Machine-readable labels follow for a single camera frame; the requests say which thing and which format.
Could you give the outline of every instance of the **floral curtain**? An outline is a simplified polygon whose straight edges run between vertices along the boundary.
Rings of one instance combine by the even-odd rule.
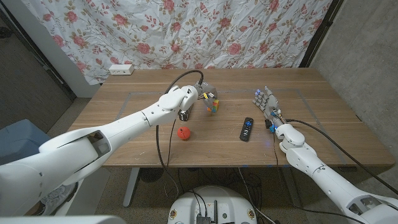
[[[135,69],[297,67],[331,0],[22,0],[89,84]]]

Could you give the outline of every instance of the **gray wall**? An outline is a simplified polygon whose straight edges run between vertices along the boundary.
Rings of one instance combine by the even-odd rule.
[[[345,0],[311,67],[387,148],[398,149],[397,1]]]
[[[93,97],[100,85],[89,85],[77,66],[21,0],[2,0],[77,97]]]

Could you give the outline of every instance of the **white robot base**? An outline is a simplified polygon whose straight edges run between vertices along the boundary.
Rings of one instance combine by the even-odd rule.
[[[257,223],[256,214],[250,202],[231,189],[206,185],[193,189],[193,192],[197,194],[198,200],[194,193],[187,192],[173,203],[168,224]]]

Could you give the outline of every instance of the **blue chair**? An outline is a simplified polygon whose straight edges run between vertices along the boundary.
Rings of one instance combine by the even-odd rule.
[[[0,130],[0,165],[39,153],[39,146],[50,137],[28,119]]]

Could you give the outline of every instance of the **electrical outlet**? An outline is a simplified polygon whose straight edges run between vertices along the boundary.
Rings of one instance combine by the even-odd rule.
[[[112,65],[109,71],[111,75],[131,75],[134,67],[132,65]]]

